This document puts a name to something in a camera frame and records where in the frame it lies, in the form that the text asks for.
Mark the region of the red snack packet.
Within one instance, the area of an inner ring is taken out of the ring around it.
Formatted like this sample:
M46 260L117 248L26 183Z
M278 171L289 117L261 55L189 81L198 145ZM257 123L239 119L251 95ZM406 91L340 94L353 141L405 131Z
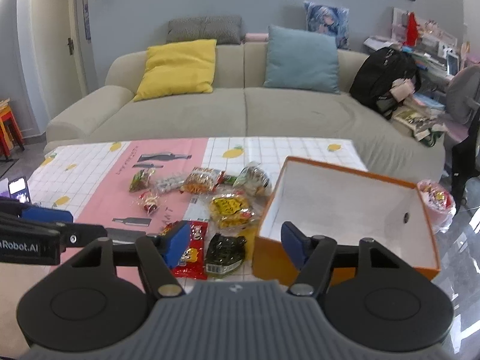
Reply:
M205 238L208 222L189 220L190 241L172 273L176 278L205 281L208 276L204 270Z

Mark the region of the clear green-white snack bag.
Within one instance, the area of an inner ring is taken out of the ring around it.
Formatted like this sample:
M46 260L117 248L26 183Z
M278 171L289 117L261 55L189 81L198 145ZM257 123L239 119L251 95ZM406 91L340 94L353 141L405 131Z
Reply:
M272 192L272 182L257 162L250 162L241 170L233 187L252 197L267 197Z

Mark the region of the smartphone with lit screen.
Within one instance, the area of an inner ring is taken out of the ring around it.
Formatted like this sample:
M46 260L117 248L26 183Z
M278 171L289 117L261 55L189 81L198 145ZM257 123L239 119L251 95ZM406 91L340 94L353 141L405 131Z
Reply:
M27 179L22 176L8 182L10 198L21 203L31 203L30 191Z

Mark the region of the small red candy packet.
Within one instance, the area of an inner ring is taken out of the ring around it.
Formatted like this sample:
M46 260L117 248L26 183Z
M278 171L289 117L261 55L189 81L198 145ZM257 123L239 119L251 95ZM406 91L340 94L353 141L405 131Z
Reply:
M159 195L151 190L145 191L138 197L138 205L147 215L152 215L159 209Z

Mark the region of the orange cardboard box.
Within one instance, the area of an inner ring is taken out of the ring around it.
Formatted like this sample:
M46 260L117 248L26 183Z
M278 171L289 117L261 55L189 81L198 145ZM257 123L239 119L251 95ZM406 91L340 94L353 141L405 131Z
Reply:
M289 156L259 221L254 276L291 285L298 270L281 246L281 225L341 245L373 238L428 280L441 271L439 251L414 183L353 168Z

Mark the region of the white flat sachet packet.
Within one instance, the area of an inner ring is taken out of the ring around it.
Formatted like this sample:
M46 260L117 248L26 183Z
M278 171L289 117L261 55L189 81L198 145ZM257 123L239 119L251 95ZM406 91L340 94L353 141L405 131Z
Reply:
M210 220L209 205L212 196L207 194L192 195L188 201L183 220L208 222Z

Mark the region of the dark green seaweed packet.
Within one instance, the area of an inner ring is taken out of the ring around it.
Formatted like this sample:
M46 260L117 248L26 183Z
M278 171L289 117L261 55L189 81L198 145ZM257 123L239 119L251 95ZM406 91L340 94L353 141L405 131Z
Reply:
M246 256L247 239L244 236L224 236L216 233L208 245L205 257L205 272L223 277L235 272Z

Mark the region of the green nut snack packet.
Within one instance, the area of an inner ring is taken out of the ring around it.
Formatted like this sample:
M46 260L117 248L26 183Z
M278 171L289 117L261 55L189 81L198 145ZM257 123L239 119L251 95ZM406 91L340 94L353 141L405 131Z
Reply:
M131 193L148 189L154 169L141 169L133 176L128 191Z

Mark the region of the pink white lemon tablecloth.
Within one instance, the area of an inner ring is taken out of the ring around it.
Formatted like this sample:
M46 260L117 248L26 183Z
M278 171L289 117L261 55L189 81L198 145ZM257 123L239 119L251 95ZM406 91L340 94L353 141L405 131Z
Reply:
M208 218L197 197L170 191L147 214L140 194L129 190L141 170L151 183L208 167L235 176L256 162L272 182L289 156L365 170L352 141L303 137L210 137L66 145L52 150L28 180L30 196L43 207L69 211L79 223L156 233L181 219Z

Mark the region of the red orange stool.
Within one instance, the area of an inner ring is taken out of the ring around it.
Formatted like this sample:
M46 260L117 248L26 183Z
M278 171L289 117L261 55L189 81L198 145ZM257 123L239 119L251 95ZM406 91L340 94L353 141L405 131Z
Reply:
M0 128L1 155L8 161L14 146L24 151L24 139L11 109L10 98L1 100Z

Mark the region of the green sausage snack stick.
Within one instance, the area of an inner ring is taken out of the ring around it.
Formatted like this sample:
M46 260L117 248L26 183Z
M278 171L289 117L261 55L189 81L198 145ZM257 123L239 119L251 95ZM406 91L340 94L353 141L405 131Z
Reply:
M237 178L238 177L236 175L224 174L220 183L228 187L233 187L235 185L235 182L237 181Z

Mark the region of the pink plastic snack bag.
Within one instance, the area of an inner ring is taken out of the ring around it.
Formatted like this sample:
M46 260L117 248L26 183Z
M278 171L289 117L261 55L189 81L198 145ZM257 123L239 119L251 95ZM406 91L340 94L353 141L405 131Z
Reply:
M433 232L446 233L456 214L453 196L441 184L432 180L421 180L417 183L417 188L425 204Z

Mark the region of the black backpack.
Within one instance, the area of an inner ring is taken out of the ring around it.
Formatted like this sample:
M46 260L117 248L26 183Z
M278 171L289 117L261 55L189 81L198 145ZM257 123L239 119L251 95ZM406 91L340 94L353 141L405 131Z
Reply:
M422 87L413 57L389 47L378 49L362 64L350 88L361 105L390 120L404 100Z

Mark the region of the yellow cushion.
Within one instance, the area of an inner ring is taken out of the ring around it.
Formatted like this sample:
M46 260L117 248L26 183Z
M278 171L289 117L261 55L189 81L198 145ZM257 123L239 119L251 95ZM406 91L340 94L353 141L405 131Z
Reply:
M216 71L216 40L150 46L134 101L180 94L210 94Z

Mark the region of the grey cushion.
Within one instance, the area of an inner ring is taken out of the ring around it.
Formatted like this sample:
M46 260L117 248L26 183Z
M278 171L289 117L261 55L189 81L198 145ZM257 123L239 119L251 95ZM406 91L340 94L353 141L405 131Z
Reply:
M218 45L241 44L241 16L199 16L168 22L167 43L202 39L215 39Z

